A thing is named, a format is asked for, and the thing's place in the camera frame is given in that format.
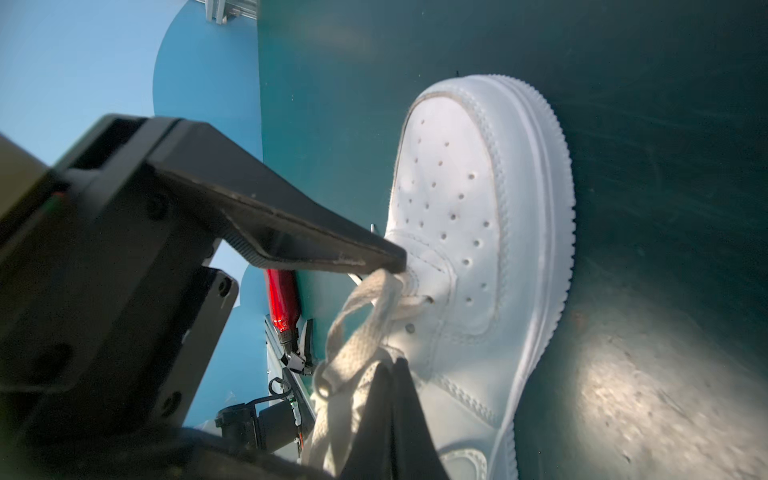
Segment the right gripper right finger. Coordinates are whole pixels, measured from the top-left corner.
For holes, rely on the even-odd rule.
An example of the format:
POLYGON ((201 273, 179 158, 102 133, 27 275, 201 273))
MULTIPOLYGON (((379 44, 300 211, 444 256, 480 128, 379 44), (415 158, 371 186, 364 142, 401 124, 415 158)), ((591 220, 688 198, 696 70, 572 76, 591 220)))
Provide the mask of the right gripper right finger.
POLYGON ((392 478, 448 480, 435 450, 408 362, 404 358, 398 359, 392 374, 392 478))

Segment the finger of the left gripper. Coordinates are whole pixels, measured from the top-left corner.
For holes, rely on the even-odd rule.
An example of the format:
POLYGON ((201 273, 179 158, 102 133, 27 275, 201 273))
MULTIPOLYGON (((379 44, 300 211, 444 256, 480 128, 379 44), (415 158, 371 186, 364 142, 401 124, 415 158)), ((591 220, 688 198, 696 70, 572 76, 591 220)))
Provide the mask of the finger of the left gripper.
POLYGON ((403 248, 317 204, 207 123, 179 121, 147 162, 181 205, 255 267, 406 269, 403 248))

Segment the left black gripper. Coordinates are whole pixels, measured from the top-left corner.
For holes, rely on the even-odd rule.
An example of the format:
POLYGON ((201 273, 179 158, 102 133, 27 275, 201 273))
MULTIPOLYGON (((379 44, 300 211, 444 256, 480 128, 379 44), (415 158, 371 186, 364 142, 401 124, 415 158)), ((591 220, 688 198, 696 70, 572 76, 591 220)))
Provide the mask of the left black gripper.
POLYGON ((146 468, 183 422, 236 281, 173 179, 211 126, 100 120, 1 223, 1 475, 146 468))

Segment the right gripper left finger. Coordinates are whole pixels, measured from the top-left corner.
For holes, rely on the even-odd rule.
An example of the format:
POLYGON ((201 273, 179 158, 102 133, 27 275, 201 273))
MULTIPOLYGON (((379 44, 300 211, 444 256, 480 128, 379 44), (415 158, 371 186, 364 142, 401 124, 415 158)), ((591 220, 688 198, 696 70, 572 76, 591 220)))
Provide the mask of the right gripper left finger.
POLYGON ((346 464, 339 479, 391 478, 392 375, 379 365, 346 464))

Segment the white shoelace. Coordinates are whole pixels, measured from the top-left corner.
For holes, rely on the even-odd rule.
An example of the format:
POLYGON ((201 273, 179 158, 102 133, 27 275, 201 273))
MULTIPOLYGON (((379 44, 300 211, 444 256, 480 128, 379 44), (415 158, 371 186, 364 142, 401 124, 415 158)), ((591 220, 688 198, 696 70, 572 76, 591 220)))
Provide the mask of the white shoelace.
POLYGON ((343 469, 370 396, 376 368, 393 363, 383 345, 392 324, 434 303, 407 295, 403 278, 379 269, 357 284, 329 328, 325 359, 312 379, 315 424, 301 462, 337 475, 343 469))

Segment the white sneaker shoe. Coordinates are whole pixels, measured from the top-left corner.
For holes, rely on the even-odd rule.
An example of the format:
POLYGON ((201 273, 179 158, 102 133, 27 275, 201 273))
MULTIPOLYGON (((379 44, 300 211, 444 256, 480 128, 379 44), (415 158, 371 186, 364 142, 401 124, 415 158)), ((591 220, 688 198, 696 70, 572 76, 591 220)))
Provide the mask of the white sneaker shoe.
POLYGON ((384 237, 434 303, 383 341, 404 358, 453 479, 519 475, 514 416, 563 314, 575 253, 568 146, 551 106, 504 75, 438 82, 410 107, 384 237))

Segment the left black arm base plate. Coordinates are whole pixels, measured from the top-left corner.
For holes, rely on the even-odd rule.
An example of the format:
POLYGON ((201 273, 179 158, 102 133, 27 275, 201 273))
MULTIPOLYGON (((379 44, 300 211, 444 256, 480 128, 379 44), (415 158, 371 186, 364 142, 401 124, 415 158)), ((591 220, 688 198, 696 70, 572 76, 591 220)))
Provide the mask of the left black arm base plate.
POLYGON ((314 417, 299 384, 291 375, 274 377, 269 394, 220 410, 215 426, 238 447, 276 453, 293 444, 298 454, 314 426, 314 417))

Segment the aluminium frame back rail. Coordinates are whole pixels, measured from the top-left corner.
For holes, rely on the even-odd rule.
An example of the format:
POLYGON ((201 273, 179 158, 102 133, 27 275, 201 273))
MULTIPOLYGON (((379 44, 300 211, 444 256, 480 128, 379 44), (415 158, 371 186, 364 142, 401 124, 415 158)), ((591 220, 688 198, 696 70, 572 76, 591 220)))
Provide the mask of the aluminium frame back rail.
POLYGON ((218 25, 226 24, 230 18, 245 17, 257 20, 259 0, 198 0, 205 8, 205 17, 218 25))

